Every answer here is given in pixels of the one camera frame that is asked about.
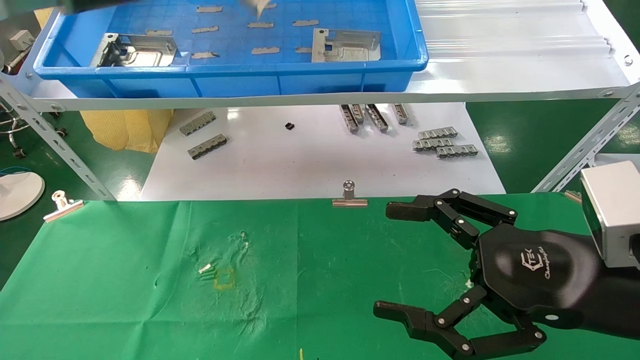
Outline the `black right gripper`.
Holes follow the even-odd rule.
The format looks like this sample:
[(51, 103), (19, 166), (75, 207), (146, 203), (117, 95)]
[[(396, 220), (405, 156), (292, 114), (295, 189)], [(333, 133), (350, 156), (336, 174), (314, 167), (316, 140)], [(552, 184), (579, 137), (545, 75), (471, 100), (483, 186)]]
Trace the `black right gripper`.
[[(435, 344), (452, 360), (530, 353), (547, 340), (533, 322), (639, 338), (639, 271), (608, 268), (589, 235), (516, 228), (516, 210), (455, 188), (389, 202), (385, 215), (434, 221), (462, 248), (475, 249), (471, 263), (483, 287), (475, 285), (442, 312), (374, 303), (375, 317), (401, 323), (410, 338)], [(466, 217), (494, 228), (480, 235)], [(483, 303), (515, 330), (471, 339), (459, 333), (455, 326)]]

